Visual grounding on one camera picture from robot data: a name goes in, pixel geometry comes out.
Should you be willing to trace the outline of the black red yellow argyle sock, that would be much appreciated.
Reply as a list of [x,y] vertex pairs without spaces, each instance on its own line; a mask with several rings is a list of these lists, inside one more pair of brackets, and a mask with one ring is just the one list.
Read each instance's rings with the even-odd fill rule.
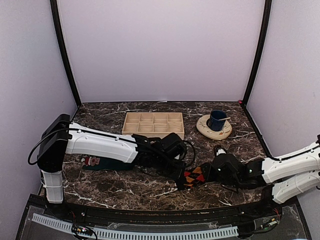
[[175,180],[176,187],[179,191],[197,187],[205,182],[206,179],[200,166],[183,170],[179,178]]

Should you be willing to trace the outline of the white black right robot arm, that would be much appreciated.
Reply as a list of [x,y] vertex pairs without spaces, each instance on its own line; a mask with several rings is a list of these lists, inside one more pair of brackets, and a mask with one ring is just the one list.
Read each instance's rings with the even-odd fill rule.
[[240,162],[233,154],[218,148],[212,162],[201,165],[204,180],[235,189],[262,187],[266,198],[255,205],[255,213],[266,217],[294,196],[320,185],[320,141],[278,157]]

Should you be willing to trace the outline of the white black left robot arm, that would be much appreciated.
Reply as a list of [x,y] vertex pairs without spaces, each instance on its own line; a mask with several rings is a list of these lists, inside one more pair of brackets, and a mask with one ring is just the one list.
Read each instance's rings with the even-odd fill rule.
[[35,165],[43,176],[46,199],[60,218],[71,213],[64,202],[62,174],[66,154],[85,155],[86,168],[98,171],[143,166],[173,177],[187,166],[184,163],[187,146],[176,133],[163,138],[107,133],[72,122],[68,114],[58,116],[35,147],[39,149]]

